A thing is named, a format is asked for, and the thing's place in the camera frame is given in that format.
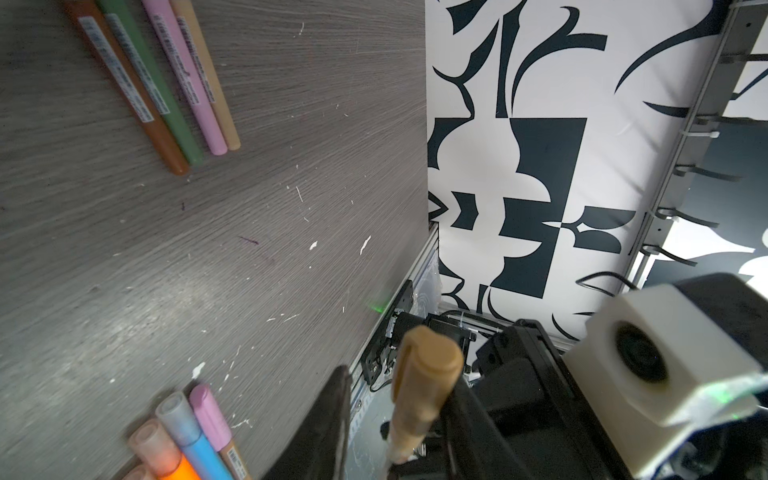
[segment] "purple ink stain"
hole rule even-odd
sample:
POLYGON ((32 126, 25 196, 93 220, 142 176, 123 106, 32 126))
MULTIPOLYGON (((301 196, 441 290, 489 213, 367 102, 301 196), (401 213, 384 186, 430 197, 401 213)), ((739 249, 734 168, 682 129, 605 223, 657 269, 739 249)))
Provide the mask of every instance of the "purple ink stain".
POLYGON ((258 244, 259 244, 259 242, 255 241, 255 240, 251 240, 250 238, 241 237, 240 235, 238 235, 237 237, 238 237, 238 238, 242 238, 242 239, 243 239, 243 240, 245 240, 246 242, 255 243, 256 245, 258 245, 258 244))

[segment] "light blue marker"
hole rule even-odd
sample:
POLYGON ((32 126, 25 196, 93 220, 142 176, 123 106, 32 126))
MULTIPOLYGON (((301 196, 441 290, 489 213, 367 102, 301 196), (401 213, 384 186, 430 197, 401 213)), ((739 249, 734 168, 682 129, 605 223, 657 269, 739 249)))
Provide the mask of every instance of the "light blue marker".
POLYGON ((181 448, 201 480, 233 480, 219 454, 210 446, 187 398, 173 392, 154 411, 181 448))

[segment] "wooden table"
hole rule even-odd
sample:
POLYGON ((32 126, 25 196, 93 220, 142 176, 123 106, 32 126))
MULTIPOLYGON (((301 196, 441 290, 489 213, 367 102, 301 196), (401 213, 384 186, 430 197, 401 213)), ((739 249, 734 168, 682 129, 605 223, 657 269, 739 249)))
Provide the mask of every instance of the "wooden table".
POLYGON ((243 147, 183 178, 57 7, 0 7, 0 470, 119 478, 205 362, 259 475, 427 237, 424 4, 198 0, 243 147))

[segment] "sticker label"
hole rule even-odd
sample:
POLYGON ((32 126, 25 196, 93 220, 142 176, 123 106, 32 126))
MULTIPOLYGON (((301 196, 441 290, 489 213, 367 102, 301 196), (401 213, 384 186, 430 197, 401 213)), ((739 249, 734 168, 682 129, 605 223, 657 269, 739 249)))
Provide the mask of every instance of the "sticker label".
POLYGON ((141 60, 141 56, 139 55, 138 50, 136 50, 136 47, 134 47, 134 43, 131 41, 131 37, 129 37, 128 32, 125 31, 125 27, 123 27, 123 23, 120 21, 120 17, 118 17, 118 15, 115 13, 107 13, 104 17, 107 19, 107 23, 112 29, 114 37, 118 40, 118 43, 123 48, 123 51, 131 60, 131 63, 136 69, 136 73, 138 73, 139 78, 141 78, 141 83, 144 84, 147 92, 149 93, 149 96, 152 97, 154 106, 157 107, 157 110, 161 115, 168 115, 170 110, 165 104, 165 100, 163 100, 163 96, 160 94, 160 90, 157 89, 157 85, 154 84, 152 76, 149 75, 147 66, 144 64, 144 61, 141 60))
POLYGON ((200 99, 197 97, 197 93, 195 93, 190 73, 184 68, 184 63, 181 61, 179 50, 176 48, 174 40, 170 37, 170 31, 168 30, 168 25, 165 23, 165 18, 163 18, 163 15, 156 13, 152 15, 152 23, 154 24, 154 29, 157 32, 157 35, 160 37, 160 42, 163 44, 165 55, 167 55, 168 60, 170 60, 170 66, 173 67, 176 72, 176 78, 181 84, 181 89, 184 90, 184 94, 187 96, 187 100, 192 105, 199 105, 200 99))
POLYGON ((96 47, 101 60, 104 61, 104 64, 107 65, 112 76, 118 82, 120 89, 127 97, 128 102, 131 103, 131 107, 134 108, 139 119, 143 123, 154 121, 154 117, 149 108, 147 108, 147 104, 144 103, 144 99, 141 98, 134 82, 131 81, 131 77, 128 76, 128 72, 125 71, 122 63, 120 63, 120 59, 112 50, 112 46, 109 45, 107 37, 104 36, 104 32, 101 31, 96 20, 93 17, 79 17, 78 21, 93 46, 96 47))
POLYGON ((216 99, 214 98, 214 92, 210 89, 208 77, 205 75, 205 70, 203 70, 203 62, 200 61, 200 56, 197 54, 197 47, 192 41, 192 32, 190 31, 189 25, 187 25, 187 20, 182 16, 178 16, 176 19, 179 21, 181 35, 184 37, 184 41, 187 43, 187 48, 190 49, 190 53, 192 54, 192 61, 194 62, 194 66, 197 69, 197 73, 200 75, 200 80, 203 81, 205 95, 208 97, 208 101, 210 103, 215 104, 216 99))
POLYGON ((245 465, 243 465, 243 461, 240 460, 240 456, 237 454, 237 450, 235 450, 234 447, 227 452, 227 458, 232 464, 232 469, 235 471, 235 475, 237 475, 237 480, 243 480, 248 476, 245 465))

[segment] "paint marker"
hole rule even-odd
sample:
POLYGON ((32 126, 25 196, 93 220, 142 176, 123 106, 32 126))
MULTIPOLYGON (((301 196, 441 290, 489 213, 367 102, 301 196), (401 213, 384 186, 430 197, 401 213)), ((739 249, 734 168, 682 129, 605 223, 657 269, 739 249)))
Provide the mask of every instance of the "paint marker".
POLYGON ((235 446, 230 426, 208 385, 198 385, 192 389, 190 404, 210 446, 219 452, 235 480, 253 480, 235 446))
POLYGON ((131 60, 144 84, 157 111, 162 115, 163 121, 179 144, 181 151, 190 165, 196 165, 203 161, 203 151, 197 146, 187 122, 171 94, 168 85, 157 68, 157 64, 150 53, 149 47, 144 42, 139 28, 136 26, 133 15, 123 0, 97 0, 104 18, 109 24, 115 38, 123 48, 123 52, 131 60))
POLYGON ((203 131, 210 152, 214 155, 224 155, 227 152, 227 142, 224 141, 219 124, 216 122, 216 116, 210 107, 200 75, 194 67, 192 55, 181 35, 170 3, 168 0, 141 0, 141 2, 163 45, 165 56, 168 57, 181 90, 187 97, 192 113, 203 131))
POLYGON ((67 0, 64 10, 79 30, 83 41, 96 59, 110 73, 123 99, 128 103, 144 133, 152 141, 168 169, 176 175, 184 175, 189 165, 176 145, 168 127, 160 120, 150 95, 141 83, 138 75, 120 49, 118 41, 107 26, 104 16, 93 0, 67 0))
POLYGON ((128 446, 159 480, 200 480, 157 419, 139 427, 128 446))
POLYGON ((170 6, 176 14, 176 19, 181 28, 181 34, 187 43, 187 47, 192 54, 192 61, 197 68, 197 73, 203 82, 203 88, 208 96, 210 106, 214 110, 216 119, 219 121, 221 133, 230 150, 240 148, 240 137, 237 136, 235 122, 232 120, 230 108, 227 106, 227 99, 224 98, 224 92, 221 91, 219 77, 216 75, 214 61, 210 58, 208 46, 205 44, 203 31, 200 29, 200 23, 194 14, 191 0, 170 0, 170 6))
POLYGON ((463 367, 462 351, 447 336, 423 325, 403 336, 392 377, 395 409, 386 453, 390 462, 405 462, 424 440, 463 367))
POLYGON ((149 468, 147 468, 144 465, 139 465, 138 467, 128 472, 128 475, 124 476, 123 480, 157 480, 157 479, 155 478, 154 475, 152 475, 152 472, 149 471, 149 468))
POLYGON ((202 480, 233 480, 219 455, 197 423, 192 407, 181 392, 173 392, 154 410, 202 480))

